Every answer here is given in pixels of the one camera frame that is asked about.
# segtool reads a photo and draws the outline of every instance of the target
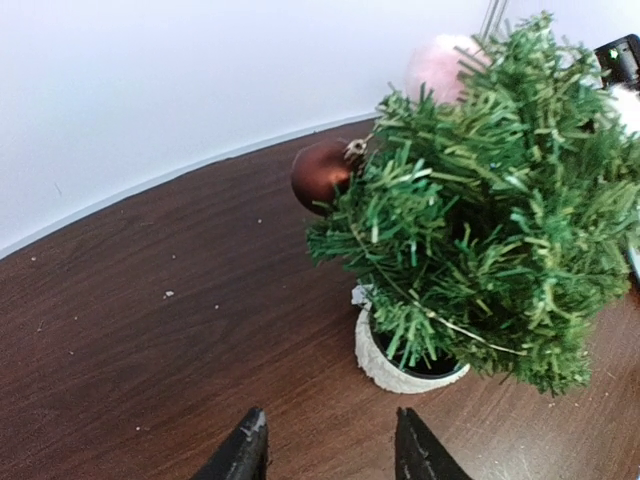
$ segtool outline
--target tree pot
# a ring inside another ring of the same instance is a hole
[[[398,360],[387,358],[390,337],[371,328],[371,304],[364,287],[353,290],[352,303],[362,308],[356,323],[358,365],[380,388],[394,393],[424,393],[450,385],[469,371],[469,365],[461,365],[452,358],[431,361],[429,365],[422,361],[401,370]]]
[[[635,248],[629,248],[629,261],[633,266],[633,273],[640,282],[640,252]]]

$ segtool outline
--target christmas ornament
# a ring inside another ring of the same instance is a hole
[[[347,191],[351,176],[358,175],[364,165],[366,140],[325,140],[298,152],[291,171],[291,187],[307,210],[318,215],[329,213],[317,202],[331,205],[337,192]]]
[[[460,50],[472,55],[476,61]],[[416,48],[405,75],[407,96],[418,102],[424,85],[425,95],[433,91],[435,103],[456,103],[464,94],[464,84],[458,76],[464,71],[460,61],[478,70],[482,70],[481,64],[491,63],[475,40],[462,35],[440,35],[433,43]]]

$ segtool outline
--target green tinsel branch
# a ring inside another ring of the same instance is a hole
[[[550,25],[481,44],[492,62],[464,62],[459,104],[386,97],[363,175],[308,241],[373,286],[389,356],[562,393],[588,381],[592,318],[628,289],[640,143],[593,87],[592,52]]]

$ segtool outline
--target wooden table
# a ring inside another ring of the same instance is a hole
[[[270,478],[389,480],[398,406],[477,480],[632,480],[640,296],[599,316],[592,386],[562,398],[469,374],[398,396],[353,354],[354,279],[312,268],[295,152],[215,164],[0,262],[0,478],[186,479],[252,405]]]

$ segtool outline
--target black object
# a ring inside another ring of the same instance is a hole
[[[267,416],[252,408],[191,480],[266,480]]]
[[[627,35],[595,50],[603,70],[610,73],[603,79],[604,86],[624,83],[640,91],[640,38]]]
[[[191,480],[266,480],[267,417],[252,408]],[[396,480],[473,480],[411,408],[398,409]]]
[[[411,408],[398,409],[396,480],[472,480]]]

